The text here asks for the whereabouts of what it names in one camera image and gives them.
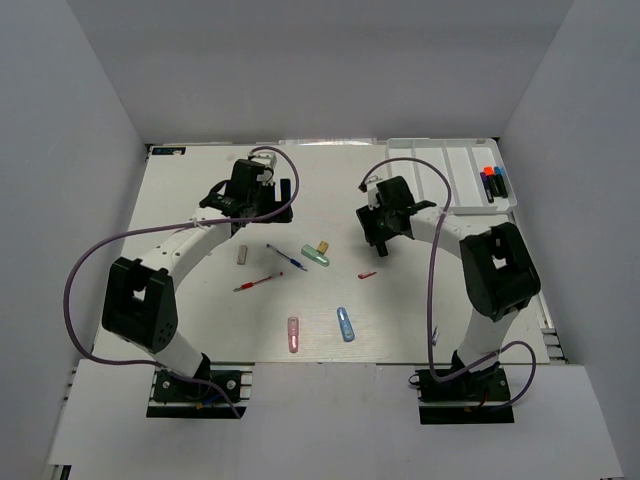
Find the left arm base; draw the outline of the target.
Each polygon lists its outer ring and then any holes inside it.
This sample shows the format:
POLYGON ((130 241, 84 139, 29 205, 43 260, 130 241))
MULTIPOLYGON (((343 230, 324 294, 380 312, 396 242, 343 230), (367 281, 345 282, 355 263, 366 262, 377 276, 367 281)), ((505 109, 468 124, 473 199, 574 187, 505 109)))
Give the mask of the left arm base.
POLYGON ((239 419, 249 404, 253 364, 214 363, 209 382, 216 384, 232 402, 210 386, 177 379, 164 370, 154 373, 146 417, 161 419, 239 419))

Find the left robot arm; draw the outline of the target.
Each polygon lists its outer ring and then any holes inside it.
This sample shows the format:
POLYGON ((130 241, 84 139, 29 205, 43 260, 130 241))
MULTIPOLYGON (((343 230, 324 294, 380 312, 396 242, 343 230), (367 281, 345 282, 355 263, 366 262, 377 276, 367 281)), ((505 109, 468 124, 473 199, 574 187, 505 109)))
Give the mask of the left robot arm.
POLYGON ((199 399, 211 387, 211 362, 178 332, 176 291, 213 249, 230 240, 248 218, 289 223, 291 181, 274 180, 276 155, 252 153, 237 160, 231 177, 211 188, 192 219, 164 242, 136 259, 121 257, 111 266, 102 327, 147 352, 177 374, 177 387, 199 399))

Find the blue pen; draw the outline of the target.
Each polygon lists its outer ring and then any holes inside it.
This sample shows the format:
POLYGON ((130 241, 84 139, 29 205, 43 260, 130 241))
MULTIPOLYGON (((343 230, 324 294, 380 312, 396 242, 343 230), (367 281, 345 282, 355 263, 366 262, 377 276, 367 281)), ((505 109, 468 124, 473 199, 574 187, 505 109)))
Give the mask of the blue pen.
POLYGON ((284 258, 288 263, 290 263, 291 265, 293 265, 294 267, 296 267, 299 270, 302 270, 304 272, 308 272, 308 269, 297 259, 287 255, 286 253, 282 252, 281 250, 279 250, 278 248, 276 248, 274 245, 272 244, 266 244, 266 248, 272 250, 273 252, 275 252, 277 255, 281 256, 282 258, 284 258))

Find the orange highlighter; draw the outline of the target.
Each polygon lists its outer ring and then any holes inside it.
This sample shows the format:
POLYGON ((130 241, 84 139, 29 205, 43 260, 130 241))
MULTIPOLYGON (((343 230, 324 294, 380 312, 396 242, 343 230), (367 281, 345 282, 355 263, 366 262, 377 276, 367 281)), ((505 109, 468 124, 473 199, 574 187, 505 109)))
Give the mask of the orange highlighter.
POLYGON ((486 166, 483 169, 483 173, 486 177, 487 184, 489 185, 492 195, 494 197, 506 198, 506 187, 504 186, 502 176, 497 172, 497 170, 494 167, 486 166))

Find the red pen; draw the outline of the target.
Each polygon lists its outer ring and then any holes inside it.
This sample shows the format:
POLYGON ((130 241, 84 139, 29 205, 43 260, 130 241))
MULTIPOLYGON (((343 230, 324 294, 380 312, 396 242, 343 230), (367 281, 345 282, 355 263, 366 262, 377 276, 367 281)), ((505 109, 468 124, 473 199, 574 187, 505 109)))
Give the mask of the red pen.
POLYGON ((244 290, 248 290, 248 289, 256 287, 256 286, 258 286, 260 284, 263 284, 265 282, 269 282, 271 280, 275 280, 275 279, 277 279, 279 277, 282 277, 283 275, 284 275, 284 272, 282 272, 282 271, 278 272, 278 273, 274 273, 274 274, 268 275, 268 276, 266 276, 264 278, 241 284, 241 285, 237 286, 236 288, 234 288, 232 291, 233 292, 241 292, 241 291, 244 291, 244 290))

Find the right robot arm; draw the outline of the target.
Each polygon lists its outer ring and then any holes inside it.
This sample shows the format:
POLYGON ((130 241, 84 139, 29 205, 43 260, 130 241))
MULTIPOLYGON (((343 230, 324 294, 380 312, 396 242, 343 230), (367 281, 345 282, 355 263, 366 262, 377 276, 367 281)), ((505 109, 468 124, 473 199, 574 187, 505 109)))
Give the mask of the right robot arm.
POLYGON ((486 373, 495 370, 500 354, 517 343, 504 343, 513 321, 541 290, 541 281, 518 227, 470 223, 449 212, 449 206, 414 199, 406 180, 362 181, 358 189, 367 205, 356 215, 365 240, 379 256, 397 236, 431 245, 426 287, 426 345, 432 378, 451 382, 461 397, 472 399, 488 385, 486 373), (440 376, 433 351, 435 269, 439 251, 456 256, 462 265, 465 291, 472 305, 463 341, 452 355, 452 371, 440 376))

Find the blue highlighter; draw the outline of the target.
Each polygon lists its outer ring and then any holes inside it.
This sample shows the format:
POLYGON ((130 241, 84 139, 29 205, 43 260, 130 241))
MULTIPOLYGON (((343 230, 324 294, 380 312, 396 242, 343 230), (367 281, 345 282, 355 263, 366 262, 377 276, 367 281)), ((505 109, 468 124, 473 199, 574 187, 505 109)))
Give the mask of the blue highlighter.
POLYGON ((499 194, 502 198, 507 198, 509 195, 505 180, 504 180, 504 175, 502 173, 502 170, 496 166, 494 168, 494 176, 495 176, 495 182, 497 185, 497 189, 499 191, 499 194))

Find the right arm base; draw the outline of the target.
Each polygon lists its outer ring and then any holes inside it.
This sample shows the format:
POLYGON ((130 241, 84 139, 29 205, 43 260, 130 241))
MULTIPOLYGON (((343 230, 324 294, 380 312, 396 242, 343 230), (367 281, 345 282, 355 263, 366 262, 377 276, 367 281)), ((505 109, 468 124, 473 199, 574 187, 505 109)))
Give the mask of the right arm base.
POLYGON ((503 407, 511 392, 503 368, 484 377, 464 374, 450 382, 436 382, 428 369, 408 379, 417 391, 421 425, 497 425, 515 422, 513 408, 503 407))

